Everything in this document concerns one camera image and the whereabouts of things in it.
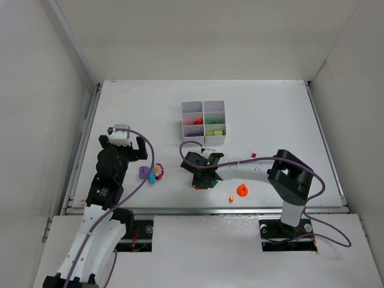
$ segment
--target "white wall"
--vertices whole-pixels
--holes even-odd
[[[361,0],[311,84],[351,211],[384,278],[384,1]]]
[[[359,0],[58,0],[100,80],[312,80]]]
[[[0,279],[30,287],[85,85],[40,0],[0,0]]]

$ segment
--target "colorful toy figure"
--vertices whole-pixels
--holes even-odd
[[[154,165],[154,174],[156,180],[160,180],[164,175],[164,168],[160,163]]]

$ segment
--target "screw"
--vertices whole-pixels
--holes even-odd
[[[266,224],[261,224],[261,225],[260,225],[260,231],[261,231],[262,233],[266,233],[266,232],[268,232],[268,229],[267,229]]]
[[[304,230],[307,231],[308,233],[312,232],[312,225],[311,224],[306,224],[304,225]]]
[[[145,233],[152,234],[154,231],[154,228],[151,225],[145,226]]]

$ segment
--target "red small object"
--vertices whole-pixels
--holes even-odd
[[[160,180],[164,176],[164,167],[160,163],[154,165],[155,179]]]
[[[202,125],[203,124],[203,119],[200,118],[199,120],[194,122],[195,125]]]

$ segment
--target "small orange block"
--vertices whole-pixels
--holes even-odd
[[[240,197],[245,197],[248,195],[248,188],[245,186],[245,184],[241,184],[237,189],[236,189],[238,195]]]
[[[195,125],[202,125],[203,124],[203,118],[200,118],[199,120],[194,122]]]

